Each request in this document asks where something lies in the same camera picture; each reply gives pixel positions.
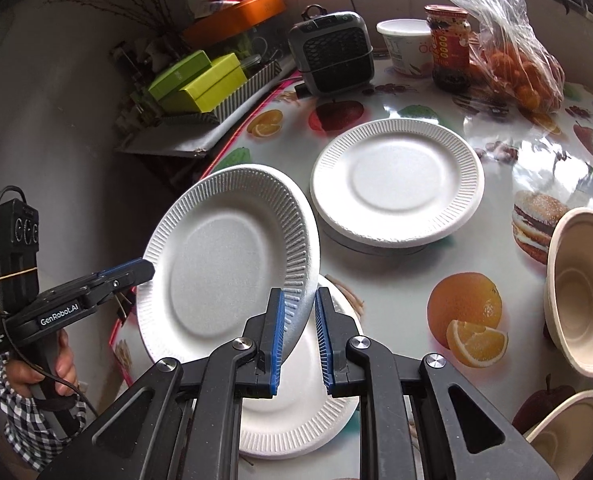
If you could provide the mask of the checkered left sleeve forearm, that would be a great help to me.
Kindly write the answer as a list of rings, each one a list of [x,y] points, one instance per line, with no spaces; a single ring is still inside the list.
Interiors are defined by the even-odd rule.
[[[0,356],[0,410],[6,415],[4,436],[27,466],[42,471],[73,440],[58,438],[33,398],[16,393],[8,381],[8,354]]]

